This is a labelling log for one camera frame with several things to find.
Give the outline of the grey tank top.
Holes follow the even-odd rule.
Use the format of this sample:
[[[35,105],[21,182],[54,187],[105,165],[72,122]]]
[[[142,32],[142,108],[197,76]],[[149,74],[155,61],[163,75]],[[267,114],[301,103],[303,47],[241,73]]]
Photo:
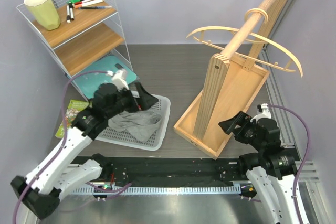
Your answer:
[[[162,116],[152,110],[135,113],[122,112],[108,120],[108,126],[117,131],[127,131],[137,141],[147,142],[160,127]]]

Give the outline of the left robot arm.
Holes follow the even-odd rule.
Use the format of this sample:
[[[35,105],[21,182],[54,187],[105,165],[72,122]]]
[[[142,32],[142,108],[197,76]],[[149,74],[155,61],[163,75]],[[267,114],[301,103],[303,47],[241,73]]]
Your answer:
[[[158,98],[148,93],[140,82],[135,83],[138,95],[127,85],[104,83],[95,91],[91,104],[79,112],[71,128],[48,156],[26,176],[15,176],[11,187],[38,219],[50,216],[60,202],[78,186],[98,179],[107,181],[112,174],[106,158],[95,154],[70,175],[62,172],[75,157],[108,127],[108,121],[122,112],[142,112],[153,107]]]

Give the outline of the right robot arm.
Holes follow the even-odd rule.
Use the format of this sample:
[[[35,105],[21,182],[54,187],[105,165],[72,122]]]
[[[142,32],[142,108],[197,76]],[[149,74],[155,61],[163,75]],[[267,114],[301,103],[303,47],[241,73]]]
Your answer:
[[[309,223],[297,185],[295,157],[281,145],[280,129],[267,106],[262,105],[254,117],[240,111],[218,125],[256,150],[238,158],[237,173],[251,181],[269,223]]]

